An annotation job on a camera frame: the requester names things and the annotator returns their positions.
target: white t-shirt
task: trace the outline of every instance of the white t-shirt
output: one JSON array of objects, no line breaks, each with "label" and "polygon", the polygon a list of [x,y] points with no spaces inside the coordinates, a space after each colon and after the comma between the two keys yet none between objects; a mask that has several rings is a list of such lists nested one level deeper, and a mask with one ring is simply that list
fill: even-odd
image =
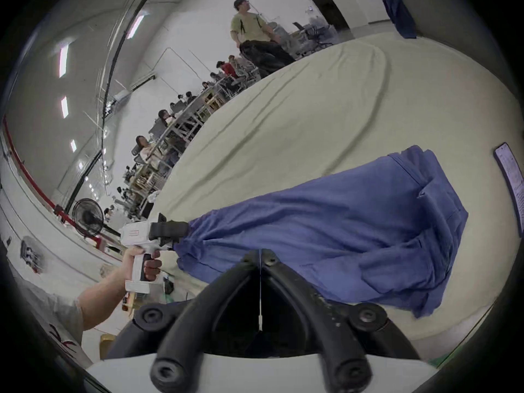
[{"label": "white t-shirt", "polygon": [[[151,153],[153,146],[144,147],[140,150],[140,157],[146,161],[147,157]],[[158,169],[158,165],[160,164],[160,161],[162,160],[162,154],[160,150],[157,149],[154,151],[153,155],[149,158],[149,162],[151,166],[153,166],[155,169]]]},{"label": "white t-shirt", "polygon": [[77,299],[48,294],[10,268],[29,310],[44,331],[77,364],[90,367],[93,363],[81,347],[84,320]]}]

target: green t-shirt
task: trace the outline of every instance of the green t-shirt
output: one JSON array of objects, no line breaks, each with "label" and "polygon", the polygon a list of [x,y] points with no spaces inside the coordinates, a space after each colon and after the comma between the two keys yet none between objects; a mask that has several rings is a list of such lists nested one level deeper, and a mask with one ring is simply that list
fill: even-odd
[{"label": "green t-shirt", "polygon": [[271,41],[262,30],[266,22],[254,13],[246,13],[242,15],[237,13],[231,20],[231,30],[239,35],[241,43],[244,41]]}]

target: tablet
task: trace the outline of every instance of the tablet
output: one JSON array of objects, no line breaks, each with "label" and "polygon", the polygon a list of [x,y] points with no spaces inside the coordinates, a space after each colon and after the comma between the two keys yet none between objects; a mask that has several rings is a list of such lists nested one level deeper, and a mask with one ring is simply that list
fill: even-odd
[{"label": "tablet", "polygon": [[524,178],[522,172],[506,142],[495,149],[494,156],[501,167],[504,179],[506,179],[517,216],[519,235],[522,237],[524,231],[522,228],[524,223]]}]

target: doorway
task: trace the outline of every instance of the doorway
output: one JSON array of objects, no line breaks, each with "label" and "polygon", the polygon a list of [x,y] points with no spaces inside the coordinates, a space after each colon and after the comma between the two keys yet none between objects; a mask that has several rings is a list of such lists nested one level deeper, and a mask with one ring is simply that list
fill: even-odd
[{"label": "doorway", "polygon": [[333,25],[337,31],[349,29],[346,19],[338,9],[333,0],[312,0],[326,19],[327,23]]}]

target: red shirt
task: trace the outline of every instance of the red shirt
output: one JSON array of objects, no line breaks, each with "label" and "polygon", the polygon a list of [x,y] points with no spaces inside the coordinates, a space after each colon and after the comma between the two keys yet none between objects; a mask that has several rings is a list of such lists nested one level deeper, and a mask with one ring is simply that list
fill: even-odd
[{"label": "red shirt", "polygon": [[236,75],[235,73],[235,69],[233,68],[233,66],[231,64],[229,64],[228,62],[222,64],[221,66],[221,69],[224,71],[224,73],[226,73],[227,75],[232,75],[234,78],[238,79],[239,76]]}]

